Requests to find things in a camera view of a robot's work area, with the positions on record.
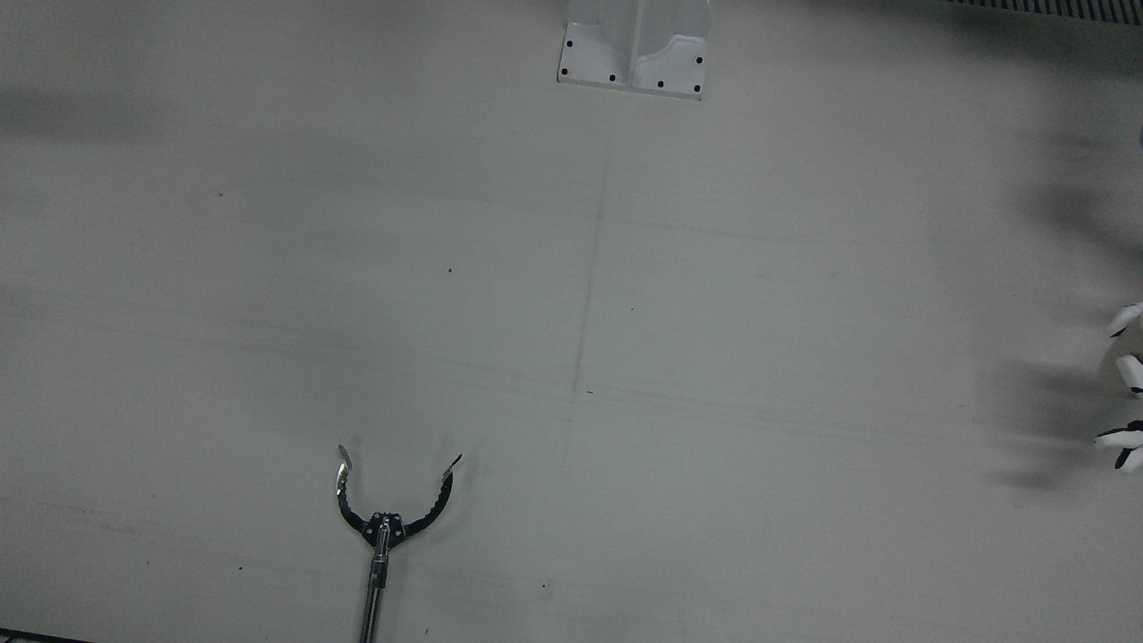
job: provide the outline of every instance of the metal grate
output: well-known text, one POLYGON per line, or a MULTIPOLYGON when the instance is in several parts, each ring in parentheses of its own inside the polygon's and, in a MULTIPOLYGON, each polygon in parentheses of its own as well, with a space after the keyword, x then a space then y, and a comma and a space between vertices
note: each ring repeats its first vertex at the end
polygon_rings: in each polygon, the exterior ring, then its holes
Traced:
POLYGON ((1141 25, 1143 0, 949 0, 959 5, 992 7, 1064 18, 1141 25))

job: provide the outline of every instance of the black claw jaw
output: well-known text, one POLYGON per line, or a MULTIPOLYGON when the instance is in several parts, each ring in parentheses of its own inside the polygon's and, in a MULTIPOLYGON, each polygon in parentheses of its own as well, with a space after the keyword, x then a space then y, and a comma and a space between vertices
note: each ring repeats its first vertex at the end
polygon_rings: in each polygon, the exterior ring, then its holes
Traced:
POLYGON ((453 464, 445 471, 445 475, 441 477, 440 493, 438 493, 437 503, 432 506, 432 509, 430 509, 424 517, 405 525, 403 521, 401 521, 400 514, 383 514, 378 512, 366 521, 350 508, 347 488, 349 474, 353 468, 353 464, 350 461, 350 456, 345 451, 344 447, 338 444, 337 449, 342 456, 342 466, 337 471, 337 509, 341 512, 342 519, 345 520, 345 523, 350 525, 353 531, 360 533, 361 538, 363 538, 370 547, 377 546, 381 528, 383 524, 387 523, 389 549, 397 547, 398 545, 405 542, 408 538, 424 531, 425 528, 431 525, 441 515, 441 513, 445 512, 445 505, 448 504, 448 498, 453 493, 453 467, 455 467, 462 458, 462 456, 457 456, 456 460, 453 460, 453 464))

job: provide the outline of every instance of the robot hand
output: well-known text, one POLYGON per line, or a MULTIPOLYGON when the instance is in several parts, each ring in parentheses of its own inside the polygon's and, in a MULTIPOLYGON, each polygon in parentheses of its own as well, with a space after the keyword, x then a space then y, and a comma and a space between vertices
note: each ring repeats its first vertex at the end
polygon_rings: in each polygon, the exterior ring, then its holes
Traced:
POLYGON ((1143 465, 1143 420, 1135 420, 1122 429, 1112 429, 1096 436, 1097 449, 1120 449, 1116 469, 1129 474, 1143 465))
POLYGON ((1143 302, 1133 303, 1119 308, 1116 318, 1111 320, 1111 324, 1108 324, 1108 335, 1112 338, 1118 338, 1127 330, 1128 324, 1132 323, 1132 319, 1135 319, 1140 314, 1143 314, 1143 302))

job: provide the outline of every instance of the metal rod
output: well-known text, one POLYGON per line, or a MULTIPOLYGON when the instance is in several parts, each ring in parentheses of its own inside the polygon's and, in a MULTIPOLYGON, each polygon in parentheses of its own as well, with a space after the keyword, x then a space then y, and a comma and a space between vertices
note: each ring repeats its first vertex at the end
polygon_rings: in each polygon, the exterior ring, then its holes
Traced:
POLYGON ((377 617, 381 614, 381 598, 385 592, 385 577, 389 576, 389 519, 385 517, 377 528, 377 546, 369 562, 369 589, 365 600, 365 617, 361 619, 361 643, 377 643, 374 638, 377 630, 377 617))

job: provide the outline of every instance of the white plastic bracket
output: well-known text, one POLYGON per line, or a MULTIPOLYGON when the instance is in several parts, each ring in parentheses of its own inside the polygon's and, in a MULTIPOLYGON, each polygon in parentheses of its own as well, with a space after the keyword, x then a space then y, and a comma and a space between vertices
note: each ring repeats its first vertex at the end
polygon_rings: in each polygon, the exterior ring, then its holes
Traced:
POLYGON ((557 80, 702 99, 709 0, 568 0, 557 80))

